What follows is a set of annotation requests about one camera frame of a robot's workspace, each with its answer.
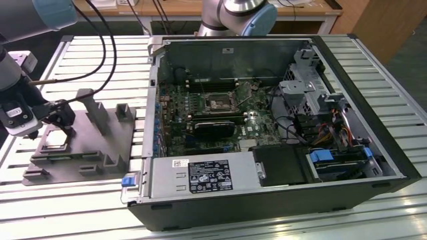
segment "power supply label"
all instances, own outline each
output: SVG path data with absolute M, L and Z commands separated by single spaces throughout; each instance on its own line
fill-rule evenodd
M 189 181 L 193 194 L 234 190 L 229 160 L 190 162 Z

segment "workbench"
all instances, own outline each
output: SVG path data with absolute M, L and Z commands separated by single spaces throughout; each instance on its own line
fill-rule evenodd
M 82 9 L 86 15 L 95 16 L 95 12 L 86 4 L 85 0 L 74 0 L 77 6 Z M 325 0 L 314 0 L 314 2 L 298 5 L 304 8 L 285 7 L 277 0 L 270 1 L 278 8 L 277 21 L 313 21 L 322 22 L 318 30 L 320 34 L 332 32 L 334 23 L 344 11 L 333 9 Z M 166 0 L 162 1 L 162 6 L 170 21 L 202 21 L 202 0 Z M 139 0 L 134 7 L 143 25 L 153 31 L 153 22 L 161 21 L 157 7 L 153 0 Z M 102 10 L 102 14 L 109 21 L 137 21 L 131 8 L 129 6 L 118 6 L 118 9 Z
M 348 35 L 322 38 L 424 176 L 421 181 L 396 193 L 377 196 L 354 209 L 150 232 L 122 202 L 121 179 L 25 186 L 23 173 L 41 138 L 33 141 L 10 136 L 0 150 L 0 239 L 384 240 L 426 236 L 427 114 L 358 39 Z M 111 40 L 106 39 L 107 65 L 85 79 L 46 85 L 42 93 L 49 100 L 71 99 L 79 88 L 97 89 L 103 84 L 114 55 Z M 149 38 L 118 36 L 117 43 L 117 73 L 95 99 L 106 108 L 118 103 L 129 103 L 138 108 L 130 161 L 130 172 L 137 172 L 142 168 L 150 84 Z M 95 69 L 102 57 L 103 46 L 97 36 L 65 38 L 42 79 L 81 76 Z M 336 81 L 332 85 L 340 91 Z M 78 102 L 71 107 L 85 109 Z

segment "blue latch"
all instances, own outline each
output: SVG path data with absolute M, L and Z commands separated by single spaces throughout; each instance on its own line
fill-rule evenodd
M 374 156 L 373 151 L 369 147 L 364 148 L 364 151 L 365 151 L 368 158 L 372 158 Z
M 316 163 L 318 161 L 333 161 L 334 156 L 330 150 L 316 150 L 310 153 L 312 161 Z
M 127 187 L 135 187 L 135 176 L 126 176 L 125 178 L 122 178 L 122 187 L 127 188 Z

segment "motherboard chip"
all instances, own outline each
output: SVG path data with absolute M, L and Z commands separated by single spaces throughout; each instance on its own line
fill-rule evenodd
M 237 102 L 230 93 L 210 93 L 205 96 L 205 110 L 206 114 L 236 113 Z

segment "motherboard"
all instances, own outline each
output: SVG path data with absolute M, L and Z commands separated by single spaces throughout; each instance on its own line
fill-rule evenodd
M 226 86 L 202 79 L 161 84 L 169 157 L 248 152 L 282 142 L 269 107 L 273 88 L 262 85 L 258 80 Z

